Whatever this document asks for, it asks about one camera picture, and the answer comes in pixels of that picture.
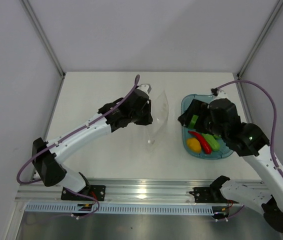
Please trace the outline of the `clear zip top bag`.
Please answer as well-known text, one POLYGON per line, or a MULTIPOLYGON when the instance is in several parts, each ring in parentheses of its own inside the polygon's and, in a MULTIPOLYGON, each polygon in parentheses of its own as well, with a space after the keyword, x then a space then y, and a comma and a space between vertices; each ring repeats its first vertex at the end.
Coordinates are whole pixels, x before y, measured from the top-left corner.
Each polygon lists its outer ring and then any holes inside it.
POLYGON ((144 146, 149 153, 155 149, 164 140, 169 118, 169 103, 166 91, 163 90, 155 101, 151 104, 151 116, 153 121, 144 129, 144 146))

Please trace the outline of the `light green gourd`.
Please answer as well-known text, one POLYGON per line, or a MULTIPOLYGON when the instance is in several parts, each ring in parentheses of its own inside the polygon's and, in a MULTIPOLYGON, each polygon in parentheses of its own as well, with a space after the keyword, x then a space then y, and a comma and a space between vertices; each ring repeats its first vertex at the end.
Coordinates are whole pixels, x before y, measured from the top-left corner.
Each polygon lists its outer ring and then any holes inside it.
POLYGON ((203 138, 206 140, 206 142, 208 143, 208 145, 211 147, 211 149, 214 152, 217 152, 220 150, 221 146, 213 135, 205 134, 205 133, 202 133, 201 135, 203 136, 203 138))

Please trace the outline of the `red chili pepper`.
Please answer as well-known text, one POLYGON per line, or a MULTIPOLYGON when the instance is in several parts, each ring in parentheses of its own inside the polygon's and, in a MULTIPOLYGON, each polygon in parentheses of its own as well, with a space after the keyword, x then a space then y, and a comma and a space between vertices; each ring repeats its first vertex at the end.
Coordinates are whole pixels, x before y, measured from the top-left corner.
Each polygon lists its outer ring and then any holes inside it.
POLYGON ((201 150, 205 153, 205 154, 208 154, 210 155, 212 153, 212 149, 211 147, 209 146, 209 144, 207 143, 207 141, 204 139, 204 137, 196 132, 196 131, 188 131, 188 133, 193 137, 193 138, 196 138, 200 144, 201 144, 201 150))

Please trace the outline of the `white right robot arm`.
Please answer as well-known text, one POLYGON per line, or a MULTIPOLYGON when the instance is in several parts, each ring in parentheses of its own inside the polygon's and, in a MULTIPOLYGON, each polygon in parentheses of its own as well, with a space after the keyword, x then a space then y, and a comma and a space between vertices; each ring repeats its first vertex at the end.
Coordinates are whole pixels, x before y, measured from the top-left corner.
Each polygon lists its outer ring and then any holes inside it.
POLYGON ((253 123, 242 122, 236 105, 227 98, 210 103, 193 99, 177 120, 198 133, 221 137, 229 149, 256 171, 269 190, 263 193, 222 175, 210 184, 210 197, 216 202, 226 199, 245 205, 283 233, 283 167, 271 152, 264 132, 253 123))

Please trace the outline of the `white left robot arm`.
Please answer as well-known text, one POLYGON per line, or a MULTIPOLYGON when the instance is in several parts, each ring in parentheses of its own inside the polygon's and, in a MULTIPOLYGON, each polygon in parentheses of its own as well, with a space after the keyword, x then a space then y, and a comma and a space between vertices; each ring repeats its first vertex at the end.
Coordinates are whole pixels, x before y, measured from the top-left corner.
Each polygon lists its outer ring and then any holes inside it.
POLYGON ((79 200, 90 195, 90 183, 80 172, 75 172, 63 163, 86 144, 129 124, 147 126, 152 124, 149 84, 139 85, 127 98, 119 98, 105 104, 88 121, 72 132, 48 142, 41 138, 33 142, 33 154, 49 147, 37 156, 32 164, 46 187, 61 185, 72 191, 79 200))

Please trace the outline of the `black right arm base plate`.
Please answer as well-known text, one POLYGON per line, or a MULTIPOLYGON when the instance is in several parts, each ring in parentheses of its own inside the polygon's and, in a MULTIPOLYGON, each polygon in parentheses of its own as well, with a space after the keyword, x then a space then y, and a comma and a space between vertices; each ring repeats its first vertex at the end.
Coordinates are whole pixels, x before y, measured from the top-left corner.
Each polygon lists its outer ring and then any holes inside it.
POLYGON ((227 204, 219 189, 212 187, 193 187, 189 194, 194 197, 196 203, 227 204))

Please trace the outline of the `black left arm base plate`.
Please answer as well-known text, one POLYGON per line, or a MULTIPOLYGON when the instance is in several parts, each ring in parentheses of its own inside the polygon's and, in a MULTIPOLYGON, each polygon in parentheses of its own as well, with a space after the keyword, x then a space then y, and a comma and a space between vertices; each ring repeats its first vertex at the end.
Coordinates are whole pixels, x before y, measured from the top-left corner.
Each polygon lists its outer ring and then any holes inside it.
MULTIPOLYGON (((98 201, 103 202, 106 195, 106 186, 105 185, 91 185, 90 187, 83 188, 79 194, 89 196, 98 201)), ((61 192, 61 200, 63 201, 90 201, 87 197, 79 196, 78 194, 71 193, 65 187, 61 192)))

